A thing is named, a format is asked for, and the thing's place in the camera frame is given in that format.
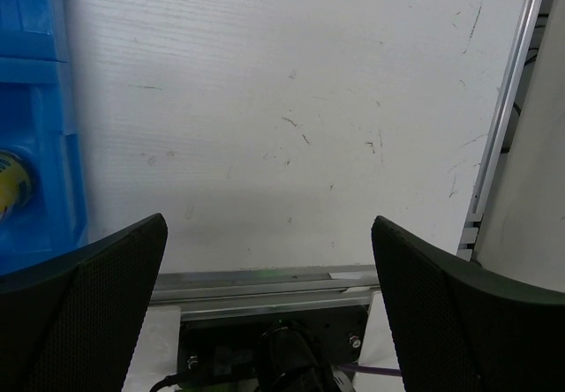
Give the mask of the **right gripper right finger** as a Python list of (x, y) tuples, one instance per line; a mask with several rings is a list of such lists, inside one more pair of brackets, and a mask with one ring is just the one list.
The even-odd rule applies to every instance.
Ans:
[(373, 255), (408, 391), (562, 391), (564, 295), (497, 275), (389, 219)]

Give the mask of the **yellow-label brown bottle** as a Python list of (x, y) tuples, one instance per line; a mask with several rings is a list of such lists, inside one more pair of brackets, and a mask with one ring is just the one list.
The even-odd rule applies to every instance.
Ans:
[(1, 222), (23, 208), (32, 198), (34, 182), (25, 162), (14, 153), (1, 151)]

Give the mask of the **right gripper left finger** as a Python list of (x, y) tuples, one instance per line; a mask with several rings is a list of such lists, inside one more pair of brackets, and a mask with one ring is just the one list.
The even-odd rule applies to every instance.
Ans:
[(151, 215), (1, 278), (3, 391), (122, 389), (162, 263)]

